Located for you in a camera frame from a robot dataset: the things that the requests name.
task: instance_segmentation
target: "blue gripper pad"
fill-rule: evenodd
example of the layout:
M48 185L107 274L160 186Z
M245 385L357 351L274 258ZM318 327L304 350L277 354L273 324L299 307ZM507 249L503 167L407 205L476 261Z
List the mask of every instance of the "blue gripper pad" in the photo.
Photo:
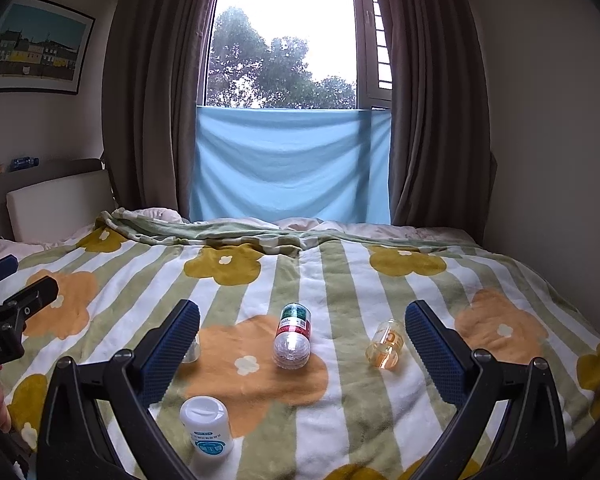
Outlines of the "blue gripper pad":
M138 401L148 408L164 397L184 354L200 328L200 311L180 300L158 328L149 330L134 350Z
M442 324L425 301L407 307L404 324L440 397L460 408L469 395L474 371L469 347L457 332Z

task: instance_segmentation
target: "window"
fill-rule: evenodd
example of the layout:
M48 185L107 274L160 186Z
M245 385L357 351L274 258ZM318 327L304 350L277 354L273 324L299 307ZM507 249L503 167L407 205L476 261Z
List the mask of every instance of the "window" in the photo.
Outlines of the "window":
M216 0L200 104L390 108L378 0Z

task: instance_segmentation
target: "transparent orange bottle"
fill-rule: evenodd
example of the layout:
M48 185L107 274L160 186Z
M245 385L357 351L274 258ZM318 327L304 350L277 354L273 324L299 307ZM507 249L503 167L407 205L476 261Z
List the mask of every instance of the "transparent orange bottle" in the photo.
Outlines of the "transparent orange bottle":
M390 319L378 326L371 345L366 349L366 358L372 366L392 370L398 364L404 340L407 339L403 323Z

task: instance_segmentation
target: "brown curtain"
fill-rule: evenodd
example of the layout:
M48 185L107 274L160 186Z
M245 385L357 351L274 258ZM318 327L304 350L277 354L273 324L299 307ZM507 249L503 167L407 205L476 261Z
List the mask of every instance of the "brown curtain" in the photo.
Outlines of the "brown curtain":
M467 0L379 0L394 80L392 223L482 240L491 179L484 67Z
M127 209L189 217L196 98L213 0L119 0L102 77L102 136Z

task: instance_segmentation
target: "sky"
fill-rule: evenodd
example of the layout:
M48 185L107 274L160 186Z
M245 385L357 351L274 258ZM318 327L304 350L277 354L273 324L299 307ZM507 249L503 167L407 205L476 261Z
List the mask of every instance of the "sky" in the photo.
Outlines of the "sky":
M46 40L46 35L49 34L50 40L78 50L85 27L84 23L76 22L48 10L14 4L11 6L0 32L22 30L23 38L36 43Z
M229 7L244 10L267 43L282 36L307 40L314 80L338 75L356 82L353 0L218 0L216 15Z

